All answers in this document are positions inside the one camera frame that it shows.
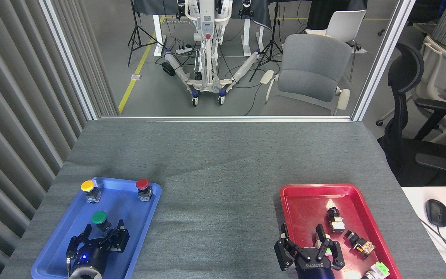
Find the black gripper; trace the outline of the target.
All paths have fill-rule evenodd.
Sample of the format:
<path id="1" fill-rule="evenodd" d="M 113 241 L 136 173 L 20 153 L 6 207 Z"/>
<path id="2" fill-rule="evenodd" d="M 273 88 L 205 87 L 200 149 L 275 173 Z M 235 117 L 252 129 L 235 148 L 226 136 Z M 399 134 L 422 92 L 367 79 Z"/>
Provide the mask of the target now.
<path id="1" fill-rule="evenodd" d="M 115 229 L 110 226 L 103 232 L 104 238 L 100 241 L 100 245 L 98 243 L 88 243 L 91 231 L 91 224 L 87 224 L 82 233 L 70 239 L 67 248 L 67 260 L 75 260 L 71 266 L 71 272 L 79 268 L 104 272 L 109 253 L 123 253 L 129 242 L 129 231 L 125 228 L 123 220 L 119 220 Z"/>
<path id="2" fill-rule="evenodd" d="M 274 250 L 281 271 L 286 271 L 293 264 L 298 279 L 334 279 L 332 268 L 341 270 L 345 266 L 340 243 L 326 236 L 323 225 L 316 226 L 316 233 L 320 240 L 315 258 L 309 261 L 309 255 L 305 249 L 295 244 L 289 237 L 286 224 L 280 226 L 280 239 L 275 243 Z M 327 249 L 330 249 L 333 261 L 325 257 Z"/>

